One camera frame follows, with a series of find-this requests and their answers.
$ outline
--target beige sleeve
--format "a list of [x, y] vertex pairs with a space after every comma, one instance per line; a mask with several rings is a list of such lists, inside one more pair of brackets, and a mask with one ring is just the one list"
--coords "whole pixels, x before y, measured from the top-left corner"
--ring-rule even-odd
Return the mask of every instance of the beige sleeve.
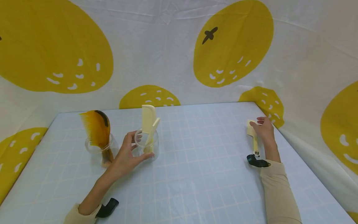
[[94, 224], [96, 222], [96, 215], [101, 208], [99, 205], [90, 215], [81, 215], [78, 212], [79, 204], [75, 204], [71, 211], [66, 215], [64, 224]]
[[266, 161], [271, 166], [261, 168], [260, 176], [265, 191], [267, 224], [302, 224], [283, 163]]

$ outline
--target white cutting mat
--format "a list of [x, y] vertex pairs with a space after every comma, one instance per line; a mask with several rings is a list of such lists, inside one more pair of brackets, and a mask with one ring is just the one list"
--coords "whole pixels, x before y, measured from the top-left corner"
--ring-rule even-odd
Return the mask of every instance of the white cutting mat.
[[[141, 109], [105, 111], [118, 144], [141, 128]], [[97, 223], [266, 223], [263, 188], [248, 165], [248, 119], [255, 103], [157, 108], [160, 155], [118, 182], [103, 203], [119, 201]], [[275, 137], [303, 223], [354, 223], [278, 130]], [[90, 163], [78, 113], [59, 114], [0, 207], [0, 223], [62, 223], [104, 172]], [[262, 157], [264, 151], [259, 143]]]

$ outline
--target yellow fruit print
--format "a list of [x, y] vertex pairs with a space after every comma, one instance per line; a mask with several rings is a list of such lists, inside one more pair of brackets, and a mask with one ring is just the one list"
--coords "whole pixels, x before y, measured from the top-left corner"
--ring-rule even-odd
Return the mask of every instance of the yellow fruit print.
[[194, 73], [202, 84], [222, 87], [249, 74], [261, 62], [274, 35], [274, 22], [260, 1], [244, 0], [213, 15], [194, 50]]
[[0, 142], [0, 204], [19, 177], [47, 128], [30, 128]]
[[276, 128], [284, 125], [284, 106], [275, 91], [256, 86], [241, 94], [239, 102], [253, 101]]
[[352, 211], [348, 211], [347, 213], [356, 223], [358, 223], [358, 213]]
[[141, 108], [144, 104], [158, 106], [178, 106], [179, 100], [171, 92], [159, 86], [139, 86], [129, 91], [119, 103], [119, 109]]
[[358, 175], [358, 81], [340, 91], [321, 118], [324, 142], [337, 158]]
[[112, 76], [105, 35], [68, 0], [1, 0], [0, 27], [0, 75], [21, 88], [77, 94]]

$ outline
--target light blue table mat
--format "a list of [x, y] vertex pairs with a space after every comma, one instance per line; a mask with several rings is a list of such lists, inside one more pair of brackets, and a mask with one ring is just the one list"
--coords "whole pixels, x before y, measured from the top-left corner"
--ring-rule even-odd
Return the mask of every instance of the light blue table mat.
[[[141, 109], [105, 113], [119, 145], [141, 128]], [[157, 116], [159, 157], [112, 187], [103, 203], [119, 205], [97, 223], [266, 223], [262, 184], [246, 160], [247, 120], [263, 116], [255, 103], [161, 107]], [[78, 113], [59, 114], [0, 207], [0, 223], [62, 223], [104, 172], [90, 163], [85, 138]], [[353, 224], [276, 129], [275, 138], [303, 223]]]

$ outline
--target black device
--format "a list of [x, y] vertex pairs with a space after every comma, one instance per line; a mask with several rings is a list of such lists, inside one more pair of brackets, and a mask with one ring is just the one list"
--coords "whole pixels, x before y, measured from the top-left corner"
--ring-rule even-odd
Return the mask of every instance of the black device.
[[250, 165], [256, 166], [256, 167], [268, 167], [269, 163], [266, 160], [259, 159], [257, 160], [255, 155], [250, 154], [247, 157], [247, 161]]
[[111, 198], [106, 206], [101, 205], [101, 208], [98, 211], [96, 217], [106, 218], [106, 217], [110, 216], [118, 204], [119, 204], [119, 202], [116, 199]]

